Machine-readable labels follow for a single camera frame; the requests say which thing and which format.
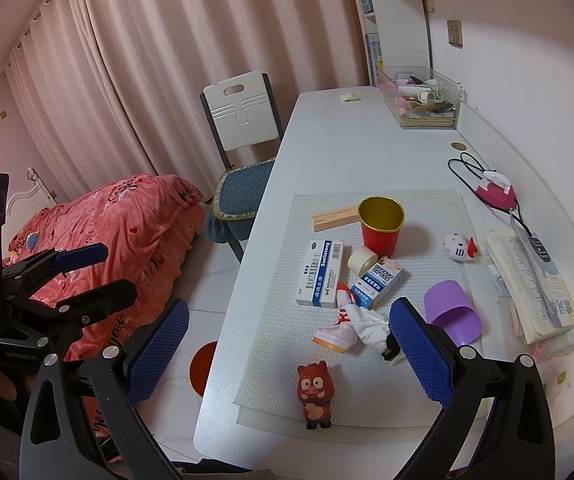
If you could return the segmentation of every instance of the red blanket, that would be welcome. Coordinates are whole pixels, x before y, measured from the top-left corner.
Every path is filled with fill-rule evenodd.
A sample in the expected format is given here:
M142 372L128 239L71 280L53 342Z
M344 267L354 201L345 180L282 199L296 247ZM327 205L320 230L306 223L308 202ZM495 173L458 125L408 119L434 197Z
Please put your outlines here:
M205 218L197 205L201 199L200 191L179 176L139 174L42 210L13 238L11 263L52 247L70 250L102 242L109 249L104 263L60 274L34 295L49 306L120 278L137 286L136 303L86 327L67 360L93 357L110 341L123 344L161 313Z

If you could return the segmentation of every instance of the tape roll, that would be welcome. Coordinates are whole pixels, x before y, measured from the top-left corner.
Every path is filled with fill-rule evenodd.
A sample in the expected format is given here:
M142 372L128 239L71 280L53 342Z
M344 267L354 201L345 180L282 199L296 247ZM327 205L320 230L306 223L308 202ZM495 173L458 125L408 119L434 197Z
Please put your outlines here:
M353 270L358 276L362 276L373 264L378 261L378 255L364 245L353 251L347 262L347 267Z

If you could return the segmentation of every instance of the wall outlet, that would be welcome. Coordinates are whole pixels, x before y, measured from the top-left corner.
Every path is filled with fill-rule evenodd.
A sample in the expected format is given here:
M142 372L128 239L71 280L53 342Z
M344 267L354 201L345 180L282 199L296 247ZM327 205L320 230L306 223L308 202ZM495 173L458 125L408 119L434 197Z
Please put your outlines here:
M460 20L447 20L449 44L462 48L462 23Z

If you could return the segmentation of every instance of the screw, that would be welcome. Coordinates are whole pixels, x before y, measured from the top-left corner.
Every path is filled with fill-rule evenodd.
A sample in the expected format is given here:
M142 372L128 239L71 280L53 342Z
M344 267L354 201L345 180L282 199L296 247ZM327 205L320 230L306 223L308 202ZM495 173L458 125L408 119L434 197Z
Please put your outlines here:
M521 355L520 356L520 364L522 364L523 366L526 366L528 368L531 368L533 366L533 359L526 354Z
M471 346L460 347L460 355L465 359L474 359L476 357L476 351L471 348Z
M43 359L43 363L45 363L45 366L52 366L55 365L58 362L58 355L56 354L47 354L45 356L45 359Z
M120 354L120 349L118 348L118 346L108 346L107 348L105 348L103 350L103 357L105 359L113 359L114 357L116 357L118 354Z

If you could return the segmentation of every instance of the tiled floor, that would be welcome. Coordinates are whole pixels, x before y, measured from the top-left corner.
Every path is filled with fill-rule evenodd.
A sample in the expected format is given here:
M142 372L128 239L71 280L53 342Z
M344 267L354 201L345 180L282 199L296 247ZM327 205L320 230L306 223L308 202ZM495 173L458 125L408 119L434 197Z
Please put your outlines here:
M192 443L201 397L187 380L189 364L201 346L218 339L238 267L229 245L214 244L205 235L194 240L181 266L183 274L174 291L189 305L189 329L154 394L138 405L142 419L171 460L198 462L202 458Z

